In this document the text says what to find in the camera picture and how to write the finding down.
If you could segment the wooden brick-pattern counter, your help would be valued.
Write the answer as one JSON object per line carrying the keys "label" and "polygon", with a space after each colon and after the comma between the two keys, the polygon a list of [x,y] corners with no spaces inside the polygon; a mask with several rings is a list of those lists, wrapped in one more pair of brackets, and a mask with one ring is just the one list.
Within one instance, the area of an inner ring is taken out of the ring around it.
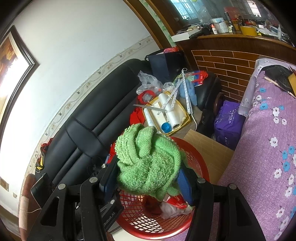
{"label": "wooden brick-pattern counter", "polygon": [[214,73],[227,100],[240,102],[255,61],[272,58],[295,64],[295,47],[279,40],[244,35],[208,35],[177,42],[193,70]]}

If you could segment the red plastic waste basket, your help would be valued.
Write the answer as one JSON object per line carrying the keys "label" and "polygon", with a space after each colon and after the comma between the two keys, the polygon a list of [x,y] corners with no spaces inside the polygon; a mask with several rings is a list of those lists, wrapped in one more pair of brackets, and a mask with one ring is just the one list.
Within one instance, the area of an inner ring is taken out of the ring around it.
{"label": "red plastic waste basket", "polygon": [[184,195],[167,195],[159,202],[154,197],[120,192],[124,207],[117,223],[129,234],[144,240],[163,240],[188,229],[194,207]]}

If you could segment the red white Yantie box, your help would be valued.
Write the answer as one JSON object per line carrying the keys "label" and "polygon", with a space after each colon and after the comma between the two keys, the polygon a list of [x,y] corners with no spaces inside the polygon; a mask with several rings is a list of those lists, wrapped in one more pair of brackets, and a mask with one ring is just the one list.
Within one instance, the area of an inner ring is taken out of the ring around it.
{"label": "red white Yantie box", "polygon": [[188,207],[187,202],[181,194],[178,194],[177,196],[166,194],[163,201],[179,209],[186,209]]}

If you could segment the purple package on floor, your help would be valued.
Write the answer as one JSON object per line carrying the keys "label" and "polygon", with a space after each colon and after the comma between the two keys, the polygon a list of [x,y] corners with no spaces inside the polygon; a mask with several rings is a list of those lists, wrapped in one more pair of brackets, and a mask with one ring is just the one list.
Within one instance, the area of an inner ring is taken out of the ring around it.
{"label": "purple package on floor", "polygon": [[235,150],[242,133],[245,116],[238,113],[240,104],[225,100],[214,121],[215,139]]}

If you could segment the green knitted cloth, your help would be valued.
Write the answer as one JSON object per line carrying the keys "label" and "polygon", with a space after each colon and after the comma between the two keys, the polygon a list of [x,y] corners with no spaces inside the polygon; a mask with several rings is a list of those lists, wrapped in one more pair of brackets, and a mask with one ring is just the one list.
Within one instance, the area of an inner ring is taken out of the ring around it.
{"label": "green knitted cloth", "polygon": [[162,201],[180,193],[177,177],[187,158],[171,138],[153,126],[137,123],[125,129],[115,142],[119,187],[134,195]]}

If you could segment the framed wall picture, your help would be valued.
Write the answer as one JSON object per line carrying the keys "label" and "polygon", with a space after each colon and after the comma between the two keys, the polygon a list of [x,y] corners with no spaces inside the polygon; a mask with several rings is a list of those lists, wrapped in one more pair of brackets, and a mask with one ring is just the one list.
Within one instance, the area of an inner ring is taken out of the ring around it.
{"label": "framed wall picture", "polygon": [[20,92],[38,66],[16,27],[11,26],[1,39],[1,136]]}

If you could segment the yellow tray with rolls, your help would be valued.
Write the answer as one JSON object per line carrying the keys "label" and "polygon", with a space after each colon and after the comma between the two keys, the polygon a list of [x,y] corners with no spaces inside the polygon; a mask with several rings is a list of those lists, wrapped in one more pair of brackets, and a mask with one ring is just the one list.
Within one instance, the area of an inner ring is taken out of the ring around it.
{"label": "yellow tray with rolls", "polygon": [[147,104],[147,108],[142,108],[147,125],[154,126],[158,133],[167,136],[176,134],[192,122],[190,115],[178,100],[175,101],[173,109],[171,109],[172,100],[170,99],[164,111],[158,110],[163,107],[170,94],[168,91],[161,93]]}

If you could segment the navy shopping bag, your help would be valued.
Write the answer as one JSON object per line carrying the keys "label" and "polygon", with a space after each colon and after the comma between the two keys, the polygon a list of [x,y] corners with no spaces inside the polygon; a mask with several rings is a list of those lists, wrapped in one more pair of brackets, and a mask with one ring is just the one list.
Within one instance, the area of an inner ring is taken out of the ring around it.
{"label": "navy shopping bag", "polygon": [[173,82],[187,68],[187,61],[183,51],[165,52],[165,49],[153,52],[145,57],[149,61],[152,75],[162,84]]}

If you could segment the crumpled purple red bag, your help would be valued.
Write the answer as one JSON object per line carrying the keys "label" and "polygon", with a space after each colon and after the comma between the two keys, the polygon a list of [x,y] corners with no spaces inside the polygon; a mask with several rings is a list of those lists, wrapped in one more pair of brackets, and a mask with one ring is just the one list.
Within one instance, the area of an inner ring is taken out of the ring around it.
{"label": "crumpled purple red bag", "polygon": [[144,215],[148,218],[161,217],[162,219],[174,218],[181,215],[188,215],[193,211],[189,206],[186,209],[176,208],[164,201],[160,202],[151,196],[144,196],[142,201]]}

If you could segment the clear crumpled plastic bag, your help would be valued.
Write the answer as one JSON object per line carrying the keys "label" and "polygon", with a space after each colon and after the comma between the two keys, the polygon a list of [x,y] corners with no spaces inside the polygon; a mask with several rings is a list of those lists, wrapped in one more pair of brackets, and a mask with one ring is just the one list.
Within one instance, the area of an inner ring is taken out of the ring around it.
{"label": "clear crumpled plastic bag", "polygon": [[137,76],[141,82],[141,86],[136,90],[138,95],[147,90],[151,90],[157,95],[163,91],[163,84],[153,75],[140,71]]}

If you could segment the black leather sofa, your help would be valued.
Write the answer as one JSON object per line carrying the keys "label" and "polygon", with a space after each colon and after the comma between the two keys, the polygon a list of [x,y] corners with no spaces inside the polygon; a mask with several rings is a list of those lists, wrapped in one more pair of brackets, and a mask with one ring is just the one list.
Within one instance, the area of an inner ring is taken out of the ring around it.
{"label": "black leather sofa", "polygon": [[137,102],[138,74],[151,74],[148,61],[130,59],[106,76],[76,107],[60,130],[41,145],[30,192],[44,206],[57,185],[74,186],[94,175],[111,145],[130,125]]}

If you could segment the yellow tape roll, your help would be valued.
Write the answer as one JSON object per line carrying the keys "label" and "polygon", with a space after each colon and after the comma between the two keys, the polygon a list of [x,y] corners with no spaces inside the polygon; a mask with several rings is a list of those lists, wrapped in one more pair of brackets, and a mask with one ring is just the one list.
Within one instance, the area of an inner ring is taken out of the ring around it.
{"label": "yellow tape roll", "polygon": [[296,75],[295,73],[292,73],[289,77],[288,80],[290,82],[291,88],[293,92],[296,92]]}

